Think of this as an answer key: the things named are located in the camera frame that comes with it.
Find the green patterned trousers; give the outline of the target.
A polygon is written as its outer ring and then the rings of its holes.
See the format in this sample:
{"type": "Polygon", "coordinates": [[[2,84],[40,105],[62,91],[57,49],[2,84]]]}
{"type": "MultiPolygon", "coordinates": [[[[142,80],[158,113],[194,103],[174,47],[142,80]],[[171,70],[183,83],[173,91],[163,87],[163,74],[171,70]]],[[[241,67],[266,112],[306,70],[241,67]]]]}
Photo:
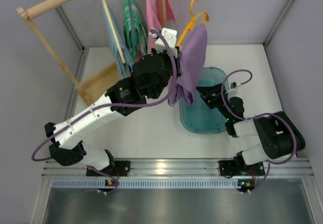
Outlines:
{"type": "Polygon", "coordinates": [[[136,0],[123,0],[123,30],[126,46],[135,62],[148,50],[147,25],[136,0]]]}

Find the orange plastic hanger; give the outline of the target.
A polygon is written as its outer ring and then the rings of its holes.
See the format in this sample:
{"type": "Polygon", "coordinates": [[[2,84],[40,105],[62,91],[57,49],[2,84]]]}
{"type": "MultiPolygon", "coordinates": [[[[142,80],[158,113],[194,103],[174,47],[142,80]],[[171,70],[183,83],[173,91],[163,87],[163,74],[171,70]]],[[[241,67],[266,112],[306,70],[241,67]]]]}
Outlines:
{"type": "Polygon", "coordinates": [[[189,12],[190,12],[190,15],[191,15],[191,19],[187,23],[187,25],[186,25],[185,29],[183,30],[183,32],[181,33],[181,35],[180,35],[180,37],[179,37],[179,39],[177,41],[177,47],[180,47],[180,45],[182,44],[186,34],[195,27],[195,24],[196,24],[197,20],[200,17],[203,17],[202,18],[202,24],[205,25],[207,22],[209,22],[209,14],[208,14],[207,11],[201,11],[196,15],[194,14],[193,7],[194,7],[195,2],[199,2],[199,0],[191,0],[190,7],[189,7],[189,12]]]}

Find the teal plastic bin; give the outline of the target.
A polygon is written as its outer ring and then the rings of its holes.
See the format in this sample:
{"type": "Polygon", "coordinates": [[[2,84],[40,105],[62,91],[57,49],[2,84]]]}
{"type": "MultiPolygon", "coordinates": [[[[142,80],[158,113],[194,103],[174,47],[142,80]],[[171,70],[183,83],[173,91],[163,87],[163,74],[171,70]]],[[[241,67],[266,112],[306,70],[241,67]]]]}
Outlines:
{"type": "MultiPolygon", "coordinates": [[[[215,86],[221,84],[226,78],[226,73],[216,67],[203,68],[198,86],[215,86]]],[[[226,130],[225,117],[216,109],[209,109],[195,92],[193,105],[186,104],[185,100],[179,100],[180,121],[188,131],[198,134],[217,134],[226,130]]]]}

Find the light wooden hanger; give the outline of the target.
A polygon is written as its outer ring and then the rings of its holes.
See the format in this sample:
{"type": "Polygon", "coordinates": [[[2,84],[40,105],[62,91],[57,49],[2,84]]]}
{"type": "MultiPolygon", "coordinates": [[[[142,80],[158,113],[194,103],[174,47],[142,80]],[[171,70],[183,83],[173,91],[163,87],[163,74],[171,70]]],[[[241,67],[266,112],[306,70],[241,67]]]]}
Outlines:
{"type": "Polygon", "coordinates": [[[121,48],[121,45],[120,45],[120,41],[119,41],[118,36],[117,36],[116,29],[114,27],[114,23],[112,21],[111,15],[110,15],[109,8],[108,8],[107,3],[106,3],[105,0],[101,0],[101,2],[102,2],[102,5],[104,7],[104,11],[105,11],[106,17],[108,19],[109,25],[111,27],[113,37],[114,37],[115,42],[117,44],[117,48],[118,48],[119,55],[121,57],[121,61],[122,61],[123,64],[125,64],[125,62],[126,62],[125,57],[124,57],[124,54],[123,54],[123,51],[122,51],[122,48],[121,48]]]}

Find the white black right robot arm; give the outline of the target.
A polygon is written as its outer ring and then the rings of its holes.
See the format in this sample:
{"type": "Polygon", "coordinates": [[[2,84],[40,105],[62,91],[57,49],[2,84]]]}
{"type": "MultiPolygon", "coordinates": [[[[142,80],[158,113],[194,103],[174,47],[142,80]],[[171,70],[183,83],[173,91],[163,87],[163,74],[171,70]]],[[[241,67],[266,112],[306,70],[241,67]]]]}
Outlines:
{"type": "Polygon", "coordinates": [[[295,154],[305,148],[305,139],[284,111],[268,116],[244,118],[243,99],[234,95],[236,84],[226,90],[222,84],[197,86],[196,90],[208,108],[216,108],[227,120],[226,131],[234,138],[254,136],[258,143],[233,158],[233,169],[250,174],[263,161],[295,154]]]}

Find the purple trousers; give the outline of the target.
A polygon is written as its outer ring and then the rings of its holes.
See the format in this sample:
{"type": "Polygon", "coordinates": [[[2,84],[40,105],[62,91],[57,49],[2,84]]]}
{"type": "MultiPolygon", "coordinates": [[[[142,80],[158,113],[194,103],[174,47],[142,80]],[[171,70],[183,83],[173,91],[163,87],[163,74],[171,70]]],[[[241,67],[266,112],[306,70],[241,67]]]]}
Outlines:
{"type": "Polygon", "coordinates": [[[207,29],[200,24],[197,26],[181,51],[180,73],[176,78],[175,88],[168,98],[168,104],[174,105],[179,99],[184,99],[187,105],[193,105],[195,91],[205,63],[207,48],[207,29]]]}

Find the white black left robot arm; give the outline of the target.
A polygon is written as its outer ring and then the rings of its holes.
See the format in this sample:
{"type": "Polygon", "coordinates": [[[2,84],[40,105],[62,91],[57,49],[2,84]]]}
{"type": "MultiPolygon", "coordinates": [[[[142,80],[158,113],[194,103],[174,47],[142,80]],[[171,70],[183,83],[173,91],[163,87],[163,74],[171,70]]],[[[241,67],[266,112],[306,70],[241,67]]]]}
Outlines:
{"type": "Polygon", "coordinates": [[[112,154],[85,143],[84,138],[105,124],[128,116],[146,107],[148,99],[158,99],[169,80],[179,73],[179,47],[173,47],[174,57],[166,50],[143,56],[132,68],[130,77],[118,81],[96,102],[69,120],[47,123],[45,132],[51,141],[49,152],[61,166],[77,163],[99,171],[114,168],[112,154]]]}

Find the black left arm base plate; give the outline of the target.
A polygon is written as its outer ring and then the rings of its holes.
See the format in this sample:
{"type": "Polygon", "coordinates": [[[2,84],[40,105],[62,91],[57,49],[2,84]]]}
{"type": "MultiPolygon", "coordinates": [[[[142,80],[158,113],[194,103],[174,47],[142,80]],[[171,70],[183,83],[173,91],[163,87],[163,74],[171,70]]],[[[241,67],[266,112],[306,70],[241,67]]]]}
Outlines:
{"type": "Polygon", "coordinates": [[[103,163],[91,163],[87,165],[86,175],[89,177],[104,177],[98,173],[100,171],[112,177],[126,177],[130,171],[131,162],[128,160],[104,161],[103,163]]]}

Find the aluminium mounting rail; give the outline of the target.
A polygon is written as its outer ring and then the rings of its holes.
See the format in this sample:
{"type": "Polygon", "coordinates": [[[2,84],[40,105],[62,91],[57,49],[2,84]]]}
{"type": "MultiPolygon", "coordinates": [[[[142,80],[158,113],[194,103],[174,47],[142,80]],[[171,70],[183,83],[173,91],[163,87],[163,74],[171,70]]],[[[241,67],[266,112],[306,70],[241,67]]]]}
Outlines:
{"type": "MultiPolygon", "coordinates": [[[[223,178],[220,176],[220,158],[205,159],[158,159],[158,158],[117,158],[131,162],[129,178],[223,178]]],[[[60,166],[53,160],[45,162],[41,176],[44,178],[81,178],[86,176],[86,167],[80,163],[60,166]]],[[[271,164],[269,178],[293,179],[311,178],[314,172],[307,158],[294,158],[282,165],[271,164]]]]}

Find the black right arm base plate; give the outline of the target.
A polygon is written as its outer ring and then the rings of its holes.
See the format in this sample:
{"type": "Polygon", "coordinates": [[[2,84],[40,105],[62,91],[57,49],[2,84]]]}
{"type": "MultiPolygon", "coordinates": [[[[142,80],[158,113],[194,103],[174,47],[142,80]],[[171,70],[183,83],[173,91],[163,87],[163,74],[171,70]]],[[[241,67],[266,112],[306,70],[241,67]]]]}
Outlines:
{"type": "Polygon", "coordinates": [[[235,176],[264,176],[264,166],[262,162],[252,165],[246,165],[237,160],[220,160],[220,176],[235,177],[235,176]]]}

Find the pink trousers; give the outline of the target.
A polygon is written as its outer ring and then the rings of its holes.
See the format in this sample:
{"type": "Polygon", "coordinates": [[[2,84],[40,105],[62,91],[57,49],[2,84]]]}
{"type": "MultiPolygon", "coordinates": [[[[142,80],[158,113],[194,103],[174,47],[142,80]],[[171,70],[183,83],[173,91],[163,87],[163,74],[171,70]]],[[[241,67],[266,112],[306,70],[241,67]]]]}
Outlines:
{"type": "MultiPolygon", "coordinates": [[[[169,3],[169,0],[166,0],[166,19],[176,21],[173,9],[169,3]]],[[[146,22],[147,28],[150,32],[151,28],[161,30],[161,24],[157,17],[157,5],[156,0],[146,0],[146,22]]]]}

